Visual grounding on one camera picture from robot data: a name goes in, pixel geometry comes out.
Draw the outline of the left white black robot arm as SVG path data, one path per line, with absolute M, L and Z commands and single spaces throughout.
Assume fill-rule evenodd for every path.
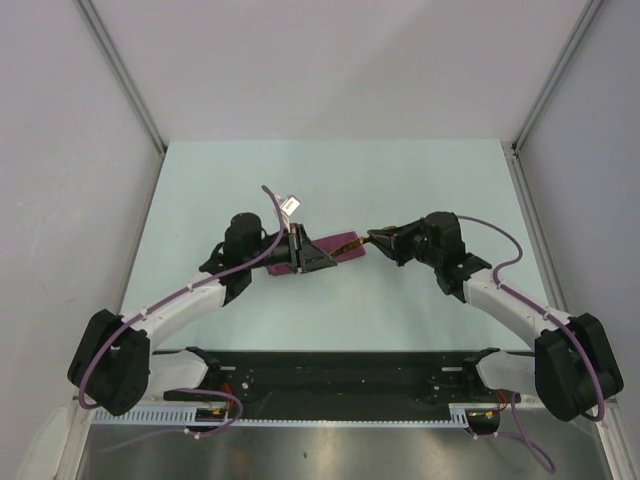
M 80 405 L 120 416 L 141 399 L 169 391 L 189 390 L 202 400 L 214 397 L 221 376 L 202 350 L 188 347 L 158 354 L 158 347 L 191 322 L 238 298 L 255 269 L 283 266 L 306 274 L 336 264 L 300 224 L 281 225 L 267 235 L 257 215 L 234 216 L 223 242 L 200 266 L 194 281 L 132 314 L 103 309 L 91 317 L 67 373 L 79 390 Z

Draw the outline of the gold butter knife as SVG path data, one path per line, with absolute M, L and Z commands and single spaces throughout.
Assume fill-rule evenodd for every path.
M 342 245 L 341 247 L 335 249 L 334 251 L 331 252 L 331 256 L 334 258 L 337 258 L 339 256 L 342 256 L 344 254 L 347 254 L 353 250 L 356 250 L 357 248 L 360 248 L 362 246 L 364 246 L 365 244 L 370 242 L 370 238 L 369 237 L 359 237 L 345 245 Z

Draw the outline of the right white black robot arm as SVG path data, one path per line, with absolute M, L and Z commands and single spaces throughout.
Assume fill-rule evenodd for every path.
M 461 376 L 463 393 L 484 401 L 496 389 L 535 396 L 557 419 L 603 420 L 607 399 L 624 381 L 603 324 L 595 316 L 560 311 L 500 277 L 507 262 L 492 266 L 466 248 L 461 217 L 434 212 L 409 224 L 368 231 L 370 242 L 399 267 L 417 261 L 433 269 L 446 295 L 475 307 L 531 349 L 522 357 L 488 350 Z

